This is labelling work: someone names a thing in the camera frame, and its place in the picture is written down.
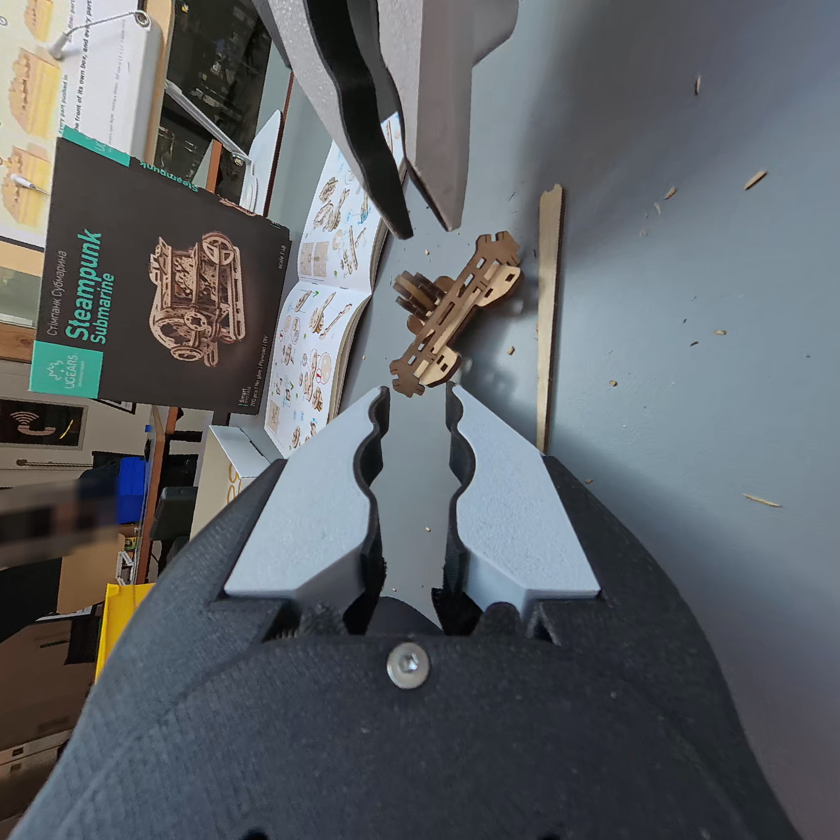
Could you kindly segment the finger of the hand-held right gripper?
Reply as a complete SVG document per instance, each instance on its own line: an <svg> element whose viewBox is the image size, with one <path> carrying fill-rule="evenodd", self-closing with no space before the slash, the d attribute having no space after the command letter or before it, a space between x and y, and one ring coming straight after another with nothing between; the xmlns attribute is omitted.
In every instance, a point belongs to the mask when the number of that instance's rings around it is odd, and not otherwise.
<svg viewBox="0 0 840 840"><path fill-rule="evenodd" d="M379 109L397 112L411 177L437 220L460 227L474 66L508 40L517 1L350 1Z"/></svg>
<svg viewBox="0 0 840 840"><path fill-rule="evenodd" d="M382 131L375 79L348 2L255 2L260 18L352 172L400 239L413 236L402 178Z"/></svg>

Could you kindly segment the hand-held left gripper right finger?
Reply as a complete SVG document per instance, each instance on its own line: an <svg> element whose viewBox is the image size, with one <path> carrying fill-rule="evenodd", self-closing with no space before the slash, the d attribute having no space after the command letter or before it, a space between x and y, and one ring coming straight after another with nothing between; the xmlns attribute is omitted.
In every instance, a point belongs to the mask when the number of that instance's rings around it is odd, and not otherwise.
<svg viewBox="0 0 840 840"><path fill-rule="evenodd" d="M455 588L474 603L592 599L601 586L539 450L447 387Z"/></svg>

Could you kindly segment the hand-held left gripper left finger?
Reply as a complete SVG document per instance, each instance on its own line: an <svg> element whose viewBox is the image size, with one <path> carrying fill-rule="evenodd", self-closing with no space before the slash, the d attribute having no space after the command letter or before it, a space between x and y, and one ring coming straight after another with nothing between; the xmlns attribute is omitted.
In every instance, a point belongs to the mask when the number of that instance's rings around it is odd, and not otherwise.
<svg viewBox="0 0 840 840"><path fill-rule="evenodd" d="M377 499L391 392L375 387L282 462L224 591L289 601L376 601L385 582Z"/></svg>

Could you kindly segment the wooden model assembly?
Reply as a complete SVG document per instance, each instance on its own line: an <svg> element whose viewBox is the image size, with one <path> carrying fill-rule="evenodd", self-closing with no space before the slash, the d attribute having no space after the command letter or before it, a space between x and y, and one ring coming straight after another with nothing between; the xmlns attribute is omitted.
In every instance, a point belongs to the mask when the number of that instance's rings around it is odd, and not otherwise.
<svg viewBox="0 0 840 840"><path fill-rule="evenodd" d="M508 231L480 235L456 278L431 281L408 271L397 276L392 287L414 340L390 364L393 390L420 396L427 387L447 383L462 361L454 341L479 309L508 298L521 279L519 244Z"/></svg>

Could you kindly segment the black model kit box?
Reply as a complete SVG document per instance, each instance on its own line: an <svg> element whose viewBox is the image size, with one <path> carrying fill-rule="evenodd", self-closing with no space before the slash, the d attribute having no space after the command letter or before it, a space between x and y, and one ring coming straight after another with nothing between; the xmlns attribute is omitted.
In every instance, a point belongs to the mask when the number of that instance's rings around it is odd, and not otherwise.
<svg viewBox="0 0 840 840"><path fill-rule="evenodd" d="M289 230L64 128L28 388L256 415Z"/></svg>

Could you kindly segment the white cardboard box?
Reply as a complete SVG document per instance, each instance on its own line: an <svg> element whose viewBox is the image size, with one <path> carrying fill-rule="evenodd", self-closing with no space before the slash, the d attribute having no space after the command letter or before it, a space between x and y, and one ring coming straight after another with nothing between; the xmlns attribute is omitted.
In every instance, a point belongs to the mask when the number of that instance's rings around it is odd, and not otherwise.
<svg viewBox="0 0 840 840"><path fill-rule="evenodd" d="M235 500L269 465L241 428L209 427L203 467L207 471L206 489L218 509Z"/></svg>

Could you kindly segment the document stand with white base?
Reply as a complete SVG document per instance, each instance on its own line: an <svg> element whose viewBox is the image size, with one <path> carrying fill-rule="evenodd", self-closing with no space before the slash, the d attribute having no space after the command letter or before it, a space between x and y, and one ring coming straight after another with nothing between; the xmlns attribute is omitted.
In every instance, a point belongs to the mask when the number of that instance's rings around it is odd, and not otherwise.
<svg viewBox="0 0 840 840"><path fill-rule="evenodd" d="M207 117L171 80L165 81L165 93L170 96L188 116L208 131L215 141L222 144L234 160L245 166L246 174L239 205L246 211L264 216L268 209L272 172L275 170L277 143L283 112L276 110L260 129L248 152L243 151L224 131Z"/></svg>

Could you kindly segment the blue plastic bin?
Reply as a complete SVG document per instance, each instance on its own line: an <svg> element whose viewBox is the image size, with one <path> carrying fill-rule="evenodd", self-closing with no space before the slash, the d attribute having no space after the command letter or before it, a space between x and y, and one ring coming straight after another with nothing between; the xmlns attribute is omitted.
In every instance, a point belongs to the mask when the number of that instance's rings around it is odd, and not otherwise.
<svg viewBox="0 0 840 840"><path fill-rule="evenodd" d="M119 525L139 522L142 519L146 494L145 471L146 461L142 457L130 456L120 460L116 485Z"/></svg>

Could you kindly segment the yellow plastic bin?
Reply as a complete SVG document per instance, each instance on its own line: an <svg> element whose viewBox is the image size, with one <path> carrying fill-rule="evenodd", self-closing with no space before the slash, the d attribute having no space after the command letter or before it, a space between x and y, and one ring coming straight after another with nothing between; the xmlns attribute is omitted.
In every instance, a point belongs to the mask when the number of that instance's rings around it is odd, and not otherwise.
<svg viewBox="0 0 840 840"><path fill-rule="evenodd" d="M111 652L152 587L154 583L107 585L101 615L95 682L99 680Z"/></svg>

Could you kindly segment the open instruction booklet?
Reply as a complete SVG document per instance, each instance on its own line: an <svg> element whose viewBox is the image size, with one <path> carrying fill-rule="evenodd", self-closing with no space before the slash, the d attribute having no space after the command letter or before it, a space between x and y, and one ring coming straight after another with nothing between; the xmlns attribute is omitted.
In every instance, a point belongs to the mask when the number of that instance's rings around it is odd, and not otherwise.
<svg viewBox="0 0 840 840"><path fill-rule="evenodd" d="M297 284L281 308L268 381L265 431L284 459L340 410L354 335L390 233L332 142L302 229Z"/></svg>

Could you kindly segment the thin wooden stick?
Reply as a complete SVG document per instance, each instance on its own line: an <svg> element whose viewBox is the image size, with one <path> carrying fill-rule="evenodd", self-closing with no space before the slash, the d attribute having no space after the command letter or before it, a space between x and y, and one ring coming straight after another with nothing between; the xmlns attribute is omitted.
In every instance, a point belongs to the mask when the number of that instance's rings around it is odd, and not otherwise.
<svg viewBox="0 0 840 840"><path fill-rule="evenodd" d="M564 190L556 184L539 200L538 225L538 367L537 426L535 445L548 453L553 379L554 329L559 299L559 262L563 221Z"/></svg>

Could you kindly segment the brown cardboard sheet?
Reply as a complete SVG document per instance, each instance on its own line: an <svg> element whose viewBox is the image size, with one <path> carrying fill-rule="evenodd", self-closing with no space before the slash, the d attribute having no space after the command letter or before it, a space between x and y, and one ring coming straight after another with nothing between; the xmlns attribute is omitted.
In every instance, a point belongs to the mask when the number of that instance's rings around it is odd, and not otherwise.
<svg viewBox="0 0 840 840"><path fill-rule="evenodd" d="M107 586L116 583L119 552L124 538L115 533L76 547L61 561L56 611L66 615L104 600Z"/></svg>

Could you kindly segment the wooden clipboard with instruction sheet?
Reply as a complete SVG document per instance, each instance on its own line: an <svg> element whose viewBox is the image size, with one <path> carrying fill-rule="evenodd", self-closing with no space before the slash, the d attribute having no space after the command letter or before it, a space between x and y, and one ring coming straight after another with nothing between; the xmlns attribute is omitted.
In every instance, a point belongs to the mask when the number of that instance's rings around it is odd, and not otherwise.
<svg viewBox="0 0 840 840"><path fill-rule="evenodd" d="M64 128L141 158L161 26L131 1L1 2L2 240L46 243Z"/></svg>

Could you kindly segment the black phone icon sign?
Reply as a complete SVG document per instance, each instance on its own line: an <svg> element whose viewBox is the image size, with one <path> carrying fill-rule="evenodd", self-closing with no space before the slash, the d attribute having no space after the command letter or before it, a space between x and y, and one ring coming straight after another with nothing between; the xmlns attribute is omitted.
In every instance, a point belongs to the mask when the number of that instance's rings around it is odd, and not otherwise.
<svg viewBox="0 0 840 840"><path fill-rule="evenodd" d="M1 399L1 446L79 449L88 410L81 405Z"/></svg>

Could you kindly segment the scattered wood splinters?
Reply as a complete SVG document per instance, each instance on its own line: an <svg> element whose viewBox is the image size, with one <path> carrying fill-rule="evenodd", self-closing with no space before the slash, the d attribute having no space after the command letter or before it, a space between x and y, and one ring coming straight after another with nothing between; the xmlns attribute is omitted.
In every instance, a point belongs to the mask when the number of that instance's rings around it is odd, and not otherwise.
<svg viewBox="0 0 840 840"><path fill-rule="evenodd" d="M770 529L812 404L799 183L740 97L691 82L553 69L495 142L493 224L531 295L539 196L563 187L549 451L637 534Z"/></svg>

